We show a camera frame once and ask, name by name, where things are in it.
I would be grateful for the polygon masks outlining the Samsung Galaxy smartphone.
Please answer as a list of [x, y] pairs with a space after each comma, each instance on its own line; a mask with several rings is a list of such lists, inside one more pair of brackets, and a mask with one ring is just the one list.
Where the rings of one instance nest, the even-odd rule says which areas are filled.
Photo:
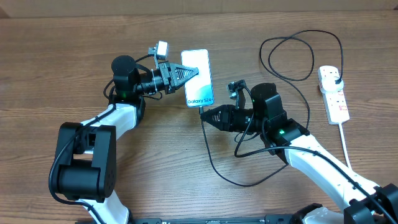
[[207, 49], [184, 50], [181, 53], [182, 65], [196, 67], [198, 75], [185, 84], [185, 97], [188, 107], [209, 106], [214, 103], [211, 80], [210, 59]]

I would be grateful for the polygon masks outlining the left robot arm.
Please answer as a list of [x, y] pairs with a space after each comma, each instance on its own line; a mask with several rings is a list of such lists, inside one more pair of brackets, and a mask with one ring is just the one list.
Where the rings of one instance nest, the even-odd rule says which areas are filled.
[[146, 98], [174, 93], [199, 69], [163, 60], [150, 70], [128, 55], [116, 57], [111, 69], [113, 79], [104, 88], [108, 107], [60, 126], [48, 186], [56, 201], [84, 207], [94, 223], [134, 223], [114, 189], [117, 140], [141, 122]]

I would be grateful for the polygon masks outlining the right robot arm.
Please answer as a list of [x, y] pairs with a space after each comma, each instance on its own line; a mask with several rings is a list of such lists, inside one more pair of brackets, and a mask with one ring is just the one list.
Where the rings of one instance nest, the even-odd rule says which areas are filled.
[[289, 223], [397, 223], [396, 185], [381, 187], [330, 154], [307, 128], [287, 117], [275, 84], [261, 83], [249, 91], [251, 109], [244, 107], [246, 88], [244, 82], [230, 83], [236, 104], [200, 110], [200, 119], [220, 131], [260, 135], [264, 147], [253, 154], [277, 155], [304, 173], [340, 209], [336, 213], [313, 203], [295, 212]]

